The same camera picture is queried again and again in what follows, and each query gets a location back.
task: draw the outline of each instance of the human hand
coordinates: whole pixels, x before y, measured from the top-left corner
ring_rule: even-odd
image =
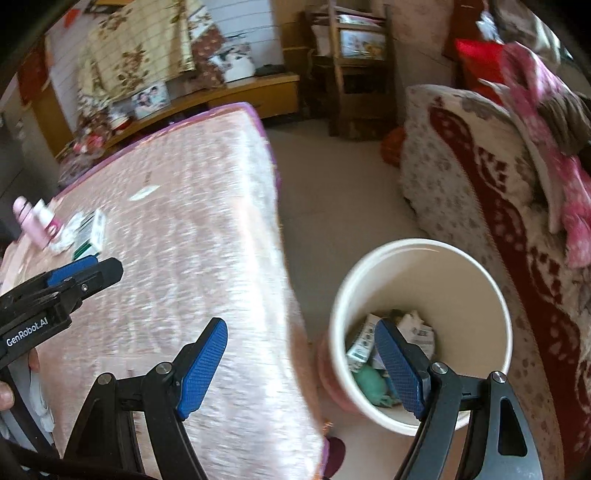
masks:
[[[34,348],[29,352],[29,368],[36,373],[40,369],[39,355]],[[0,382],[0,411],[9,410],[14,405],[14,393],[7,383]]]

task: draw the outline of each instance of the mattress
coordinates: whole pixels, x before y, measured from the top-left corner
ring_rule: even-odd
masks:
[[[200,410],[184,422],[204,470],[212,480],[315,476],[322,423],[275,182],[260,121],[240,104],[127,147],[56,199],[63,219],[101,208],[101,258],[124,266],[120,283],[86,300],[72,326],[38,348],[61,453],[99,374],[143,375],[221,317],[226,352]],[[3,291],[70,255],[52,257],[22,239]],[[146,473],[158,476],[139,415],[136,427]]]

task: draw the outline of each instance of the pink blanket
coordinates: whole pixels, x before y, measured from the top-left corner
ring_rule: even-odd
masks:
[[[515,113],[521,118],[550,176],[557,176],[564,190],[562,223],[567,232],[567,263],[571,268],[591,264],[591,179],[576,155],[567,157],[558,149],[552,133],[537,112],[537,106],[552,93],[569,88],[552,74],[540,58],[518,43],[505,46],[501,71],[510,88]]]

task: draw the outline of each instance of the photo frame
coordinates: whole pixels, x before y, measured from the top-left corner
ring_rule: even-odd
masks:
[[[135,117],[138,120],[170,106],[170,96],[164,82],[156,82],[132,96]]]

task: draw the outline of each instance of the white floor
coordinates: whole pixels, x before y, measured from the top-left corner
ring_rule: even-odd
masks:
[[[386,165],[377,142],[328,136],[323,121],[267,131],[282,178],[280,218],[291,283],[312,341],[327,329],[342,280],[361,257],[384,243],[422,237],[402,198],[398,170]],[[343,412],[326,395],[324,415],[347,448],[335,480],[391,480],[412,438]],[[463,446],[456,435],[443,478],[453,479]]]

